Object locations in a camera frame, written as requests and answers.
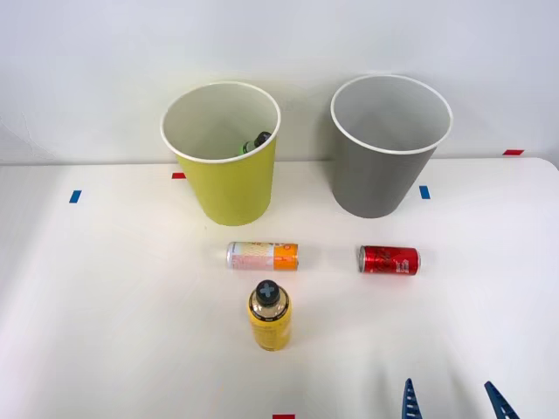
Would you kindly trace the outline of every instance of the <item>blue tape marker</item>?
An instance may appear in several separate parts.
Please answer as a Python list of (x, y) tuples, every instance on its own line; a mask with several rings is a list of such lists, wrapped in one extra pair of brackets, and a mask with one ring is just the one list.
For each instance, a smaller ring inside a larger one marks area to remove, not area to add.
[(72, 193), (72, 197), (70, 198), (70, 203), (78, 203), (80, 195), (81, 195), (81, 190), (74, 190)]
[(426, 186), (420, 186), (419, 192), (421, 192), (421, 197), (423, 199), (431, 199), (431, 195), (429, 195), (429, 188), (427, 188)]

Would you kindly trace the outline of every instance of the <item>bottle cap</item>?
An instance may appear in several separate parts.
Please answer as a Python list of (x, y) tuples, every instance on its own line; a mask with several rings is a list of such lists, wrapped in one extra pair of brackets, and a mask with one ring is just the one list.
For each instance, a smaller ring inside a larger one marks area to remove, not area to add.
[(256, 285), (256, 300), (261, 306), (270, 307), (280, 300), (280, 287), (270, 279)]
[(267, 131), (262, 131), (258, 137), (256, 137), (256, 140), (254, 140), (254, 147), (260, 147), (262, 144), (264, 144), (266, 142), (266, 140), (268, 138), (270, 138), (270, 133), (268, 133)]

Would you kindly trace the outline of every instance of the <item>tape marker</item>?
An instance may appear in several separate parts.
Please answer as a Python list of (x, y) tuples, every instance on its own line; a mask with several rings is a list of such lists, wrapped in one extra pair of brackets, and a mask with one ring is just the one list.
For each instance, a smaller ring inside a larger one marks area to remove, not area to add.
[(81, 195), (81, 190), (74, 190), (72, 192), (72, 196), (70, 197), (70, 203), (78, 203), (80, 195)]
[(427, 188), (426, 186), (420, 186), (419, 192), (421, 192), (421, 197), (423, 199), (431, 199), (431, 195), (429, 195), (429, 188)]
[(521, 155), (524, 153), (524, 150), (507, 150), (503, 155)]

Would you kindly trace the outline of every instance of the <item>soda can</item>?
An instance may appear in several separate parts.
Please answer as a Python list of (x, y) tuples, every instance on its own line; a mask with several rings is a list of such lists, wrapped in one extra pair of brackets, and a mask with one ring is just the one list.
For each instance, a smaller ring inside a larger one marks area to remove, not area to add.
[(364, 273), (397, 273), (415, 275), (421, 257), (410, 247), (361, 246), (359, 271)]
[(232, 269), (294, 271), (299, 266), (299, 246), (285, 243), (232, 242), (227, 266)]

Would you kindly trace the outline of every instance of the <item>red soda can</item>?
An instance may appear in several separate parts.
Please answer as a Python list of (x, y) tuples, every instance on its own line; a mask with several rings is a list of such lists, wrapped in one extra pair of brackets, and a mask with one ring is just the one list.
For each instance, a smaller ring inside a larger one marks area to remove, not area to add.
[(419, 266), (419, 252), (410, 247), (361, 246), (359, 250), (360, 272), (415, 275)]

